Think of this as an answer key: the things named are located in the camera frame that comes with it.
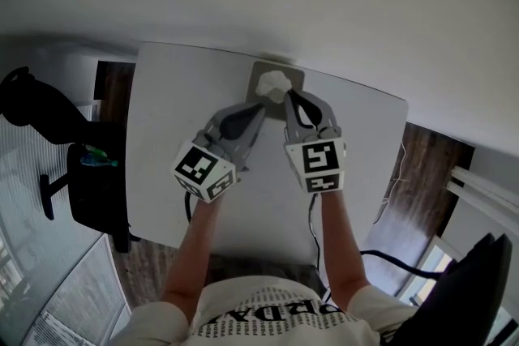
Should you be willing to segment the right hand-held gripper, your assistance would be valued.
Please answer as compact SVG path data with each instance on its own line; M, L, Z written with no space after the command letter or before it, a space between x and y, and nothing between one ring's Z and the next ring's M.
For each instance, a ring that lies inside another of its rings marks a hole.
M287 142L335 138L285 145L291 169L302 189L308 194L343 190L345 141L340 138L341 128L331 106L309 92L295 90L285 94L284 106Z

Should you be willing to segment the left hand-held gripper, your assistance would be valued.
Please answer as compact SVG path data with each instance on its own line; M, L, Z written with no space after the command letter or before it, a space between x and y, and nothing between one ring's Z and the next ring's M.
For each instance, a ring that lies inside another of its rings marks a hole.
M260 103L245 102L217 111L204 132L182 144L171 174L196 198L206 203L218 199L241 181L237 169L246 168L264 118L265 107ZM220 140L223 147L212 139Z

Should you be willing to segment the white and grey tissue box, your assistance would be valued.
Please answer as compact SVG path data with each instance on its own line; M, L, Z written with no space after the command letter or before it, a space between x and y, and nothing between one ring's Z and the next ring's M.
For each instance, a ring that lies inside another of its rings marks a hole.
M282 104L276 105L266 97L260 97L255 93L255 88L258 83L259 77L264 72L271 70L281 70L290 79L292 88L290 90L303 90L303 84L305 79L305 73L302 70L293 68L290 66L283 66L277 63L256 61L252 65L251 76L249 78L249 84L247 87L246 102L248 103L261 103L265 107L265 117L285 120L285 106Z

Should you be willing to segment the person's left forearm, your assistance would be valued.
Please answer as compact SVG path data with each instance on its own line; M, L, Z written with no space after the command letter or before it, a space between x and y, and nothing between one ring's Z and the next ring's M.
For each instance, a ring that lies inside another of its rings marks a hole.
M208 270L212 240L223 197L210 203L199 200L174 256L161 301L178 307L189 323L195 317Z

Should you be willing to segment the person's right forearm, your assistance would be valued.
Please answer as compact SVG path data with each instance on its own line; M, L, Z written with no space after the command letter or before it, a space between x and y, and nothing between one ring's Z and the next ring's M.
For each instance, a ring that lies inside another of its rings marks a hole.
M340 309L347 310L356 292L370 283L341 191L322 193L321 215L324 264L331 298Z

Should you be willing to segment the blue plastic bottle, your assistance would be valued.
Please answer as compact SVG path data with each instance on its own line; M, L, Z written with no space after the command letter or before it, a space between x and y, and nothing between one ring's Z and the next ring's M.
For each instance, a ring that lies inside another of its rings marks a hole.
M80 157L80 163L84 166L98 168L98 167L118 167L117 160L107 159L96 154L85 154Z

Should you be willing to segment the dark grey trousers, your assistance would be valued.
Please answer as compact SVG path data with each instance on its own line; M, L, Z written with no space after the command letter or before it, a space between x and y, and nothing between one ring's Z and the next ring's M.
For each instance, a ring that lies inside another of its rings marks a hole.
M295 281L312 289L321 299L327 292L320 274L314 265L282 264L278 271L280 276Z

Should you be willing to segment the black office chair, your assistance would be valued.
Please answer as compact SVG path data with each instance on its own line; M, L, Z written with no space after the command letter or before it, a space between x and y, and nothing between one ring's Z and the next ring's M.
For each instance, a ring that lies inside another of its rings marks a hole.
M39 176L41 205L45 216L54 219L52 197L68 189L73 219L113 238L115 250L127 254L136 237L127 217L125 181L126 133L114 122L89 121L58 89L43 83L23 66L0 83L0 115L14 126L31 126L48 142L68 146L66 173L54 182ZM118 167L88 167L80 157L84 145L106 152Z

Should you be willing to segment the white printed t-shirt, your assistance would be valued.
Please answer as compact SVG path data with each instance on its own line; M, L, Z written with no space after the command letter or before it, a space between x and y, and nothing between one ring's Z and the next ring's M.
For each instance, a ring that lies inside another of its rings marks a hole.
M298 282L246 276L205 287L191 323L170 303L137 307L106 346L380 346L416 311L374 286L341 310Z

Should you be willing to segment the black bag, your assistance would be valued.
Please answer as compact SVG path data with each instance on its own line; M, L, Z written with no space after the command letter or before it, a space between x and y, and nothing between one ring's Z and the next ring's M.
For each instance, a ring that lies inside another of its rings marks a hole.
M409 346L484 346L504 296L513 244L487 234L448 269L409 320Z

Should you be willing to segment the grey window blinds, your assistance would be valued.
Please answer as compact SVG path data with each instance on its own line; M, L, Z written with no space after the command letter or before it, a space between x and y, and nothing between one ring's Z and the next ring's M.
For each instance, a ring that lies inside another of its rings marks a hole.
M103 346L130 310L103 234L74 221L69 192L41 205L39 179L66 173L66 145L0 116L0 344Z

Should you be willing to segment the white wall pipes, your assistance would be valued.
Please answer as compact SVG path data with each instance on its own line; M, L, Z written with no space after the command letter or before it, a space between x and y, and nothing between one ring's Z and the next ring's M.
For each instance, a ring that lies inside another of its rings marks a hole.
M451 177L463 182L468 187L476 190L480 194L484 194L489 199L505 207L510 212L519 215L519 194L515 194L510 190L506 190L502 186L481 177L460 166L455 166L451 170Z

